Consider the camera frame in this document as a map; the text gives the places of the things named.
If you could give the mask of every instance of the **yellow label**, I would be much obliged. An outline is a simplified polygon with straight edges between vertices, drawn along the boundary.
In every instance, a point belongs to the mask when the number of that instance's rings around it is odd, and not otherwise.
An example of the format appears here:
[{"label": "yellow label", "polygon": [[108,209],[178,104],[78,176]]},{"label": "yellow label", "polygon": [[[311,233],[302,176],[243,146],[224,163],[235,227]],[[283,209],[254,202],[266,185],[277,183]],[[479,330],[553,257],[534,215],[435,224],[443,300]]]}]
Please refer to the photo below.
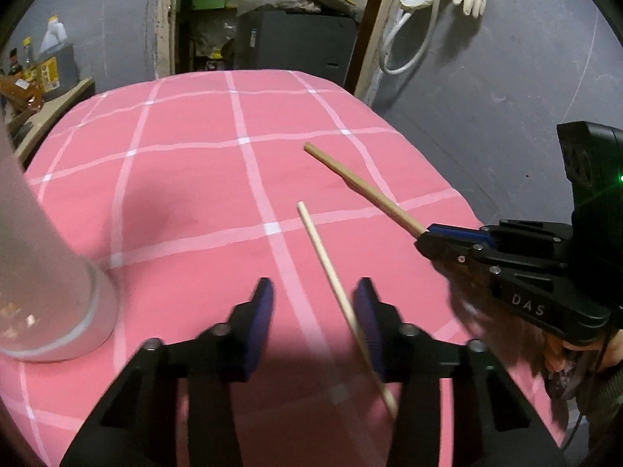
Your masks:
[{"label": "yellow label", "polygon": [[45,63],[41,64],[41,79],[43,82],[43,90],[45,93],[50,93],[57,88],[60,88],[60,81],[58,80],[58,64],[55,58],[50,58]]}]

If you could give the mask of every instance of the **person's hand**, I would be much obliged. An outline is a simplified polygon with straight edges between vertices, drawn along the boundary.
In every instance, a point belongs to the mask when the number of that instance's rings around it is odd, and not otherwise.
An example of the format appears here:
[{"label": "person's hand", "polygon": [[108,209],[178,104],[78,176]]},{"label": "person's hand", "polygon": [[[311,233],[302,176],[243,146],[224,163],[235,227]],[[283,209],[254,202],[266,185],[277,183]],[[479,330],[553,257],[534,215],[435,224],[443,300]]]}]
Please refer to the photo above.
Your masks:
[{"label": "person's hand", "polygon": [[[600,351],[604,338],[597,339],[588,346],[580,348],[559,339],[555,335],[543,332],[545,343],[543,345],[543,357],[545,358],[545,367],[550,372],[560,372],[568,362],[568,353],[570,351]],[[604,359],[597,368],[597,372],[602,372],[610,367],[614,367],[623,360],[623,330],[619,330],[610,340],[608,348],[605,350]]]}]

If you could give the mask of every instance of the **white hose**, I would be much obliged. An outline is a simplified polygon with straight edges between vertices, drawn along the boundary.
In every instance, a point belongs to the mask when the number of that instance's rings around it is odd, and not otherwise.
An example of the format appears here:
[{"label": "white hose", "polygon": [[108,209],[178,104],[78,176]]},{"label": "white hose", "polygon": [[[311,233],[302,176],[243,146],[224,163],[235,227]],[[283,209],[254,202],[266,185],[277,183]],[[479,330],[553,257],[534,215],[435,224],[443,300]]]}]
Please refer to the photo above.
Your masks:
[{"label": "white hose", "polygon": [[391,45],[394,42],[394,39],[397,33],[402,29],[402,27],[407,23],[407,21],[413,15],[414,10],[410,10],[409,12],[406,12],[401,17],[400,21],[397,22],[396,26],[394,26],[394,28],[390,31],[387,38],[385,39],[385,42],[383,43],[381,47],[380,64],[381,64],[381,70],[384,73],[387,73],[390,75],[401,74],[409,70],[409,68],[413,67],[413,65],[417,64],[422,59],[422,57],[424,56],[424,53],[429,47],[429,44],[431,43],[432,34],[434,33],[435,27],[437,26],[437,17],[439,14],[440,2],[441,0],[433,0],[432,2],[431,20],[429,21],[428,30],[426,30],[426,36],[424,37],[424,41],[422,42],[422,45],[420,46],[418,51],[415,53],[415,56],[413,56],[410,59],[410,61],[407,62],[405,65],[402,65],[400,68],[396,68],[392,70],[387,67],[387,59],[389,58]]}]

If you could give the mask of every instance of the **wooden dowel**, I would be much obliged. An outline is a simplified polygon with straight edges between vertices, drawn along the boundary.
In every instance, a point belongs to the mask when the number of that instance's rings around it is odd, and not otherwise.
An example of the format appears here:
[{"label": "wooden dowel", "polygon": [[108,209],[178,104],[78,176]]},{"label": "wooden dowel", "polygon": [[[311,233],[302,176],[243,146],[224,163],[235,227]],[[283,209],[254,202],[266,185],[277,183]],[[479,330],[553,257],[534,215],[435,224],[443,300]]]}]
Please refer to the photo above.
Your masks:
[{"label": "wooden dowel", "polygon": [[418,238],[426,231],[426,228],[424,228],[415,218],[406,212],[406,210],[401,209],[400,206],[392,202],[383,193],[351,172],[344,165],[334,160],[328,154],[320,151],[319,148],[309,142],[304,145],[304,149],[305,152],[311,154],[315,159],[321,163],[324,163],[329,169],[344,179],[344,182],[346,182],[347,186],[351,188],[351,190],[368,199],[373,205],[381,209],[385,214],[387,214],[387,216],[397,222],[398,225],[407,230],[407,232],[409,232],[414,238]]},{"label": "wooden dowel", "polygon": [[366,361],[366,364],[370,372],[372,373],[376,384],[379,387],[379,390],[381,392],[381,398],[383,399],[383,402],[387,407],[387,411],[389,412],[392,419],[396,419],[396,415],[398,414],[398,405],[396,404],[396,399],[394,398],[394,395],[389,390],[389,388],[385,386],[385,384],[378,378],[375,371],[373,371],[372,363],[370,362],[370,356],[368,354],[368,346],[366,345],[366,341],[363,339],[361,328],[359,327],[359,323],[357,322],[357,317],[355,316],[353,306],[348,299],[347,293],[345,292],[344,287],[340,282],[340,279],[337,275],[337,272],[335,271],[335,268],[333,267],[333,264],[331,263],[331,259],[329,259],[329,255],[327,254],[322,240],[320,239],[320,235],[316,230],[316,226],[311,220],[312,218],[309,214],[309,211],[307,210],[307,207],[303,202],[299,202],[297,204],[297,210],[298,214],[301,217],[301,221],[303,221],[303,225],[307,230],[307,234],[310,236],[311,244],[316,250],[316,254],[318,255],[320,260],[320,265],[322,265],[322,268],[325,271],[326,277],[329,280],[329,284],[331,286],[331,289],[333,290],[335,298],[338,301],[338,305],[340,306],[342,314],[344,315],[344,318],[347,321],[351,332],[353,332],[353,336],[355,338],[355,341],[357,342],[357,345],[359,346],[359,350],[361,351],[361,354],[363,355],[364,360]]}]

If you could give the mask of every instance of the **cable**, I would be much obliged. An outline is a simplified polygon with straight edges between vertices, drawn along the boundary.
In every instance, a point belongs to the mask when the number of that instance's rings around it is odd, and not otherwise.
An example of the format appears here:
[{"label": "cable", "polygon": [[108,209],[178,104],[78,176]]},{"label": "cable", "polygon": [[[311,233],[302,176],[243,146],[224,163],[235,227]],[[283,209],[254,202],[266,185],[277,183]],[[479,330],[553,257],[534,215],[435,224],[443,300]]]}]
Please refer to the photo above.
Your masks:
[{"label": "cable", "polygon": [[435,27],[437,26],[437,17],[439,14],[440,2],[441,0],[433,0],[432,2],[431,20],[429,21],[429,26],[428,26],[428,29],[426,30],[426,36],[424,37],[424,41],[422,42],[422,45],[420,46],[418,51],[415,53],[415,56],[413,56],[413,58],[411,58],[410,61],[407,62],[405,65],[402,65],[400,68],[396,68],[392,70],[387,67],[387,59],[389,57],[391,45],[394,42],[394,38],[396,37],[397,33],[402,29],[402,27],[407,23],[407,21],[413,15],[414,10],[411,10],[410,12],[406,12],[401,17],[400,21],[397,22],[396,26],[394,26],[394,28],[390,31],[390,33],[387,36],[387,39],[385,39],[385,42],[383,42],[383,45],[381,47],[381,54],[380,54],[379,62],[381,64],[381,70],[384,73],[387,73],[390,75],[401,74],[409,70],[409,68],[413,67],[413,65],[417,64],[422,59],[422,57],[424,56],[424,53],[428,49],[429,43],[431,43],[432,34],[435,31]]},{"label": "cable", "polygon": [[[597,377],[597,370],[601,366],[601,362],[604,360],[605,351],[607,351],[608,349],[608,345],[610,344],[610,339],[612,338],[613,333],[614,333],[613,328],[610,328],[608,332],[606,332],[604,343],[601,347],[601,350],[599,351],[599,356],[597,357],[597,364],[595,365],[595,372],[591,374],[591,378],[589,379],[589,382],[588,382],[586,406],[589,409],[591,408],[591,400],[593,399],[593,386],[595,385],[595,379]],[[580,424],[582,423],[583,418],[584,418],[583,414],[580,414],[577,417],[577,421],[575,422],[575,425],[573,426],[573,430],[571,431],[571,434],[569,434],[569,438],[565,441],[565,444],[561,446],[561,449],[563,451],[566,451],[567,448],[569,447],[569,444],[571,444],[571,441],[575,437],[575,432],[577,432],[577,429],[580,428]]]}]

